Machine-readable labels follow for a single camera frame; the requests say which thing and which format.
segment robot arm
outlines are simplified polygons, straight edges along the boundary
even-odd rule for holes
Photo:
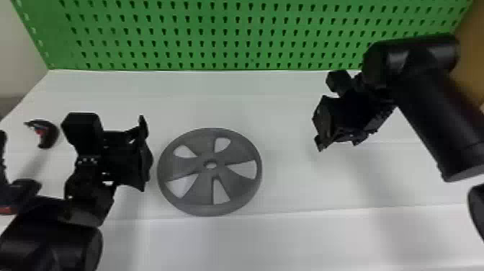
[[[0,180],[5,195],[15,189],[30,191],[20,197],[21,205],[13,205],[15,197],[5,198],[10,199],[5,200],[7,207],[21,208],[0,236],[0,270],[95,270],[102,252],[98,227],[114,203],[116,188],[129,185],[144,191],[149,180],[153,156],[143,116],[133,129],[104,131],[96,114],[70,113],[62,129],[78,153],[64,198],[36,196],[38,190],[32,194],[28,185],[15,185],[18,180],[11,185]]]
[[[326,82],[339,98],[323,97],[314,112],[318,149],[333,142],[361,143],[398,107],[445,182],[484,173],[484,115],[449,76],[458,59],[459,44],[451,35],[375,43],[353,79],[346,71],[328,75]],[[484,185],[472,188],[468,199],[484,238]]]

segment gray wheel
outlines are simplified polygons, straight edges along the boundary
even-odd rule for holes
[[[230,143],[215,152],[217,138]],[[175,150],[186,146],[196,157],[175,155]],[[256,174],[251,179],[229,169],[234,164],[255,161]],[[168,183],[192,174],[198,174],[193,185],[177,197]],[[244,206],[255,195],[261,184],[262,162],[256,147],[239,133],[222,128],[203,128],[181,135],[161,154],[158,163],[158,184],[166,199],[180,210],[194,216],[220,216]],[[214,204],[214,181],[218,180],[229,201]]]

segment white wall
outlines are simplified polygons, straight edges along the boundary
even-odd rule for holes
[[[9,0],[0,0],[0,98],[23,96],[47,73]]]

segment white surface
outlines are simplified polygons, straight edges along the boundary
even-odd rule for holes
[[[484,267],[484,244],[465,207],[469,187],[484,179],[442,182],[399,112],[362,145],[334,144],[318,153],[311,117],[328,92],[325,77],[50,71],[0,123],[9,134],[8,174],[35,178],[43,183],[42,194],[60,197],[73,170],[75,152],[66,140],[40,151],[25,120],[59,124],[68,112],[91,111],[105,129],[125,130],[144,114],[156,158],[152,179],[144,194],[118,190],[102,227],[106,247],[99,270]],[[201,127],[238,131],[261,153],[260,190],[226,217],[185,215],[158,189],[156,164],[164,147]]]
[[[25,95],[46,73],[14,7],[0,1],[0,97]]]

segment center hole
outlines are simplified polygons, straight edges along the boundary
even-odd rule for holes
[[[216,161],[207,161],[207,162],[205,162],[205,167],[207,169],[214,169],[215,167],[217,167],[217,162]]]

